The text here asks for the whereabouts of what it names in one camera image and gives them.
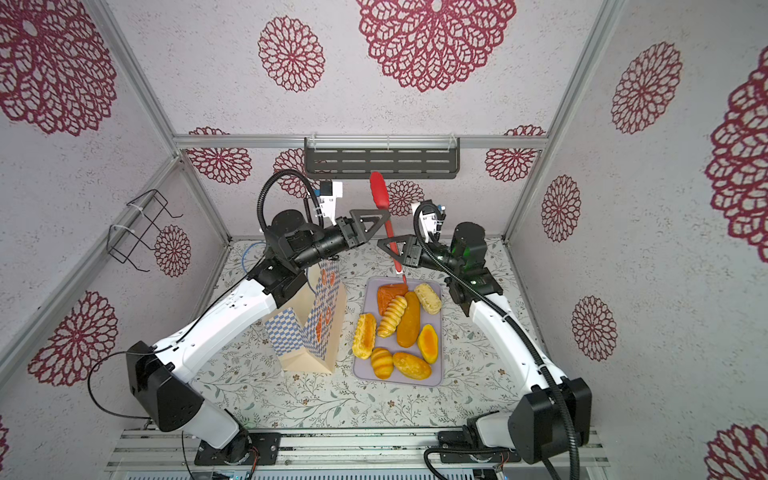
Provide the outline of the red silicone steel tongs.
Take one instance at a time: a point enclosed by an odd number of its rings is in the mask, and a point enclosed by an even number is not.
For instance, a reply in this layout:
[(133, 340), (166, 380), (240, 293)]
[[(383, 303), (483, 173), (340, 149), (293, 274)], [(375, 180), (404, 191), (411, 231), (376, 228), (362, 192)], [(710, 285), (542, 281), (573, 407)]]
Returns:
[[(389, 193), (382, 174), (378, 171), (374, 171), (371, 173), (369, 180), (372, 197), (377, 209), (389, 211)], [(394, 238), (394, 229), (391, 220), (388, 220), (385, 223), (385, 229), (388, 238)], [(396, 242), (390, 242), (388, 250), (394, 252), (395, 255), (399, 255), (400, 253)], [(396, 259), (393, 259), (393, 262), (396, 274), (401, 276), (403, 283), (407, 283), (407, 278), (404, 273), (402, 264), (399, 263)]]

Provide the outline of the spiral striped fake bread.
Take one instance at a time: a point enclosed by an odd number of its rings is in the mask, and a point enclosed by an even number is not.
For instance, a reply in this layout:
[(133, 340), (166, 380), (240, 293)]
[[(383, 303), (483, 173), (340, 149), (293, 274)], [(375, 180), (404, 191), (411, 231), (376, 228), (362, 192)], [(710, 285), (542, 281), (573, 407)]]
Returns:
[(407, 310), (408, 302), (402, 295), (395, 296), (387, 305), (381, 316), (377, 329), (377, 335), (381, 338), (391, 336), (399, 326), (402, 317)]

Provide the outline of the long brown fake loaf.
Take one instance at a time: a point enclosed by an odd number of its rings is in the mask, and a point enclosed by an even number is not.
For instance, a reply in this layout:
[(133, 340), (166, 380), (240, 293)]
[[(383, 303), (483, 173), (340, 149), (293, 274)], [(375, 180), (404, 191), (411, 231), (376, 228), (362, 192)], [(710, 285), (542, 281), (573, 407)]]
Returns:
[(408, 291), (405, 296), (406, 310), (396, 331), (396, 341), (400, 347), (412, 347), (421, 330), (421, 303), (416, 293)]

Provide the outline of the yellow braided fake bread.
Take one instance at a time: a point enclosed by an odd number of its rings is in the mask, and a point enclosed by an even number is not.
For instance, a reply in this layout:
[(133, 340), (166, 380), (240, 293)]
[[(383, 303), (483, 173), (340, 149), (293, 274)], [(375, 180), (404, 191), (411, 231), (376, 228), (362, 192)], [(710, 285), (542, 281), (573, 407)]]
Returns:
[(360, 315), (353, 339), (352, 351), (355, 357), (366, 360), (374, 350), (377, 322), (373, 314)]

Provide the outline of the checkered paper bread bag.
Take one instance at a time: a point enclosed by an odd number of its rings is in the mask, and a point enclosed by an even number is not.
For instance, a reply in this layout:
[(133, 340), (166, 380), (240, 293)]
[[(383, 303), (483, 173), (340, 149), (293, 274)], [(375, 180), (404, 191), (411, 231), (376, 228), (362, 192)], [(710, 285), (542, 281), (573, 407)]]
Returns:
[(329, 375), (335, 370), (347, 295), (340, 263), (323, 260), (284, 306), (248, 330), (269, 365), (292, 373)]

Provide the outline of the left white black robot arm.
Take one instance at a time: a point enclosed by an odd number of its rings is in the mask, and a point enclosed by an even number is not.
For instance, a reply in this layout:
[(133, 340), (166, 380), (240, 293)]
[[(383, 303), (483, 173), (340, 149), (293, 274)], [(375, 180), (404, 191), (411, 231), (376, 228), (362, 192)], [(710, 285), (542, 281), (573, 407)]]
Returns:
[(385, 209), (353, 209), (326, 226), (322, 220), (306, 220), (297, 210), (285, 210), (269, 224), (265, 200), (284, 176), (296, 177), (314, 213), (322, 213), (308, 178), (292, 169), (274, 174), (256, 205), (267, 241), (262, 259), (198, 319), (153, 345), (139, 341), (126, 353), (130, 392), (157, 427), (192, 434), (213, 449), (228, 452), (232, 463), (247, 453), (249, 433), (232, 414), (195, 390), (191, 380), (235, 337), (292, 300), (307, 284), (310, 267), (367, 243), (390, 218)]

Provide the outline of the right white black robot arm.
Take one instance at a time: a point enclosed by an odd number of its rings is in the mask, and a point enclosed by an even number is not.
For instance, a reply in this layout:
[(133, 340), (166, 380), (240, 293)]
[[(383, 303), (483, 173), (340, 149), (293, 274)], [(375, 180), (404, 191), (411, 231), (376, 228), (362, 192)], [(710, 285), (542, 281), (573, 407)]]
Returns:
[(541, 463), (552, 478), (558, 476), (553, 457), (568, 457), (569, 476), (580, 478), (579, 449), (589, 440), (592, 392), (581, 378), (569, 378), (531, 339), (513, 312), (503, 288), (485, 262), (484, 229), (462, 222), (450, 245), (425, 221), (442, 222), (444, 209), (422, 201), (413, 209), (413, 233), (394, 237), (403, 246), (394, 260), (408, 267), (446, 274), (453, 302), (485, 335), (499, 361), (522, 392), (509, 411), (496, 411), (468, 420), (466, 446), (443, 447), (453, 455), (515, 454), (527, 464)]

